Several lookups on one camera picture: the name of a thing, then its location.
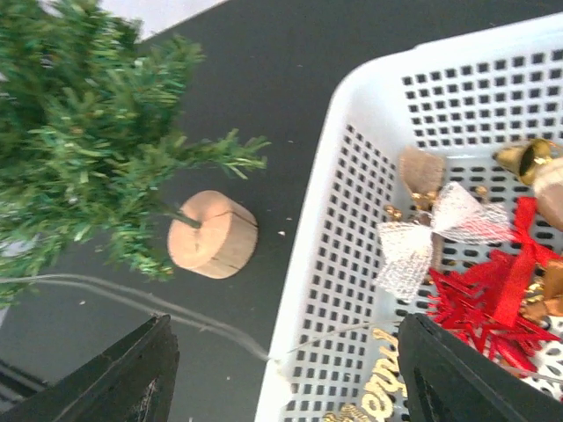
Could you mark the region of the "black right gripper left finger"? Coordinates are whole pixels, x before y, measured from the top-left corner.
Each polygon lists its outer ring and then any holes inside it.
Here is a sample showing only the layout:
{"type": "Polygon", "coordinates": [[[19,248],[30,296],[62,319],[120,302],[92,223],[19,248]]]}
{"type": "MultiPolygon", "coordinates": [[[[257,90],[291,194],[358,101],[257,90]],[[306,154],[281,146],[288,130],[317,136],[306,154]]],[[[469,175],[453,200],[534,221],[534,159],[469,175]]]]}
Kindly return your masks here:
{"type": "Polygon", "coordinates": [[[169,315],[154,316],[2,421],[166,421],[179,366],[169,315]]]}

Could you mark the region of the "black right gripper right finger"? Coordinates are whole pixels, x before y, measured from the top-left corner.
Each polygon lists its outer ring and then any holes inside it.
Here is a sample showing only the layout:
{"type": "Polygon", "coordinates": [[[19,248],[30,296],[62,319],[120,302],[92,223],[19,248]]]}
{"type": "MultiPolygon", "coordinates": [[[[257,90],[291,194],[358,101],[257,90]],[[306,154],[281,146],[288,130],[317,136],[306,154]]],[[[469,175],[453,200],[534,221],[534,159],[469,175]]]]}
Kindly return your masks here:
{"type": "Polygon", "coordinates": [[[398,328],[412,421],[561,421],[562,404],[518,380],[423,314],[398,328]]]}

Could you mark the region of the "white perforated plastic basket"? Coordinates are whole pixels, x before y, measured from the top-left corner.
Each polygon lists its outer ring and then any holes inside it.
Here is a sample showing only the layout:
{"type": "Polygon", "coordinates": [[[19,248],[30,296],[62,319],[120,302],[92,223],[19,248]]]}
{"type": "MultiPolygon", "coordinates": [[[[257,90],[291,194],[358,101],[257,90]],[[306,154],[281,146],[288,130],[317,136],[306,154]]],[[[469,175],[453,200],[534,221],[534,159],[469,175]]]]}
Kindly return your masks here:
{"type": "Polygon", "coordinates": [[[364,63],[335,91],[319,140],[255,418],[319,421],[345,404],[408,418],[406,400],[364,386],[382,339],[434,293],[411,302],[376,291],[376,226],[413,203],[398,172],[408,146],[445,159],[444,177],[513,212],[531,195],[494,154],[531,138],[562,140],[560,14],[419,45],[364,63]]]}

